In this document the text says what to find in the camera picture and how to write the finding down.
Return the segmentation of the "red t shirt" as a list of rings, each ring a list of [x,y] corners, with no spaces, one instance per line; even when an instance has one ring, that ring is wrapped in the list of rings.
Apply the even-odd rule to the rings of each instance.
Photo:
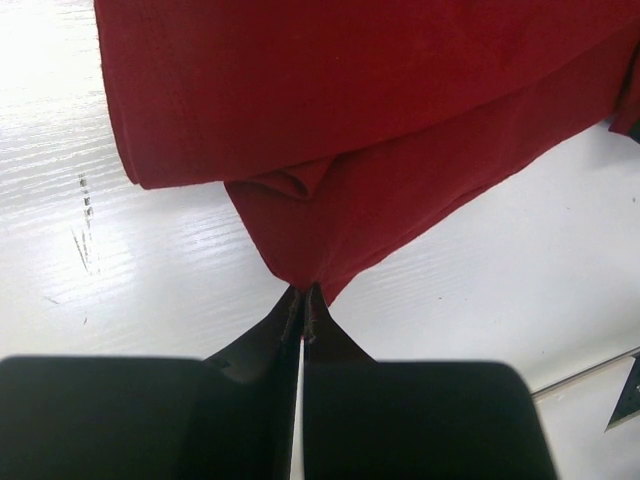
[[[220,181],[269,270],[333,300],[601,121],[639,135],[635,1],[98,1],[129,179]]]

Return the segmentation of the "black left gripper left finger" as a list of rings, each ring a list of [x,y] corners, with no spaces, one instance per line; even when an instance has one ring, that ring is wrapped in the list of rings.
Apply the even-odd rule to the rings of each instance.
[[[203,359],[1,363],[5,479],[286,479],[302,294]]]

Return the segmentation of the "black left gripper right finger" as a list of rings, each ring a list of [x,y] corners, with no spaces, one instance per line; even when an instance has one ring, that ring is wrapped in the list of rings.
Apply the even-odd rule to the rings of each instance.
[[[304,316],[308,479],[554,479],[531,393],[487,361],[376,361],[331,317],[319,285]]]

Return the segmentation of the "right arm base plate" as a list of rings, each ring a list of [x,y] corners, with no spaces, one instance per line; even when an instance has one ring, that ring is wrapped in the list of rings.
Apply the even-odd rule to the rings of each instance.
[[[621,389],[618,400],[605,430],[615,428],[625,421],[639,415],[639,347],[624,351],[614,357],[580,370],[568,377],[551,383],[544,388],[532,393],[532,398],[541,400],[558,394],[561,390],[577,385],[580,381],[601,374],[610,368],[617,366],[624,360],[632,360],[633,364]]]

